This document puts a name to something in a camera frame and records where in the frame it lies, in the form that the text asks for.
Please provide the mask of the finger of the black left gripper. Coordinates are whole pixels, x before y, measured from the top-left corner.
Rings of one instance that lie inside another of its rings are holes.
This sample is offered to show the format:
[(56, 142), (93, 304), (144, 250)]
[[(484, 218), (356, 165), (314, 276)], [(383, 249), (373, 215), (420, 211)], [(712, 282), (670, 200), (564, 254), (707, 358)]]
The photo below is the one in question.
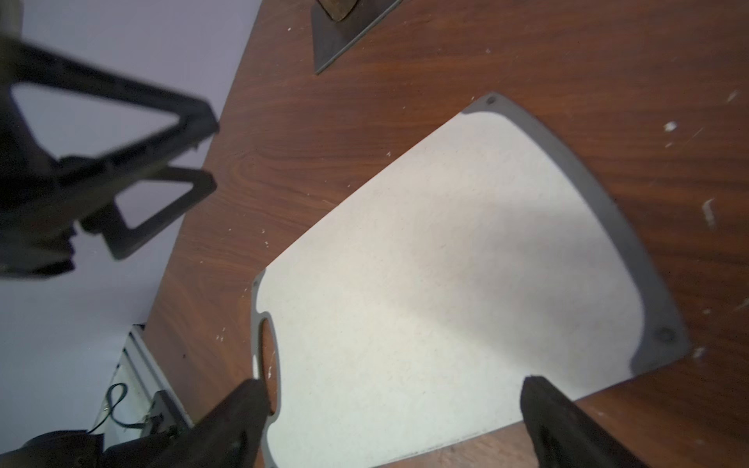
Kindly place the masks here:
[(210, 173), (178, 167), (166, 167), (148, 177), (146, 182), (188, 184), (189, 190), (135, 227), (128, 226), (115, 200), (81, 222), (87, 233), (103, 237), (111, 255), (117, 261), (136, 253), (173, 222), (214, 193), (218, 187)]
[[(34, 84), (173, 114), (172, 126), (94, 157), (56, 160), (32, 135), (12, 96)], [(189, 183), (174, 202), (186, 211), (212, 194), (213, 176), (171, 166), (220, 125), (210, 105), (168, 89), (88, 66), (17, 39), (1, 40), (1, 208), (4, 211), (96, 211), (140, 181)]]

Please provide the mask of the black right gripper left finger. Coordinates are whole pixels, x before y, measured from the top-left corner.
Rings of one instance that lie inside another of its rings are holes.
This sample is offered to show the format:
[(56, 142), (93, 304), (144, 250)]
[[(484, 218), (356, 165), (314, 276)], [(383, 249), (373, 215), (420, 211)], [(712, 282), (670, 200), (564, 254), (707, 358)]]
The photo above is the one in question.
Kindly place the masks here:
[(149, 465), (253, 467), (269, 414), (265, 384), (247, 379)]

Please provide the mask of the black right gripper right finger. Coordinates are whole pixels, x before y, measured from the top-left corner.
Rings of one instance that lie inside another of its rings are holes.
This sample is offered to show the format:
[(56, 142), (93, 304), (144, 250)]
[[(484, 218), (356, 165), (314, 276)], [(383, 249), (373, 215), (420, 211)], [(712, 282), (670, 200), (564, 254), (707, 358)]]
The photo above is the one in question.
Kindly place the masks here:
[(646, 465), (543, 376), (524, 379), (520, 408), (540, 467)]

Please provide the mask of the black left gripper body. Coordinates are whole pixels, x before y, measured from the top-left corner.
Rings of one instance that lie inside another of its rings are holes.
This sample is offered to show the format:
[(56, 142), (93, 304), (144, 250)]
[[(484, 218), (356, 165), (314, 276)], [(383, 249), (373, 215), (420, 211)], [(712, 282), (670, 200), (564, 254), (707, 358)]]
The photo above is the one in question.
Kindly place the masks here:
[(1, 90), (1, 277), (41, 280), (74, 269), (72, 222), (45, 205), (60, 164), (34, 139), (10, 88)]

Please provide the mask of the white grey-rimmed cutting board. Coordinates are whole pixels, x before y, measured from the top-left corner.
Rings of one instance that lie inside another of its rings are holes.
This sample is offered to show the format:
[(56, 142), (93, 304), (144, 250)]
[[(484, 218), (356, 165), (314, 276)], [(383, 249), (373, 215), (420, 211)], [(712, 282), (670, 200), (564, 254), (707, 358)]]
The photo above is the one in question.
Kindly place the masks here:
[(491, 93), (326, 214), (253, 285), (278, 404), (269, 467), (371, 467), (516, 423), (690, 352), (631, 224), (557, 136)]

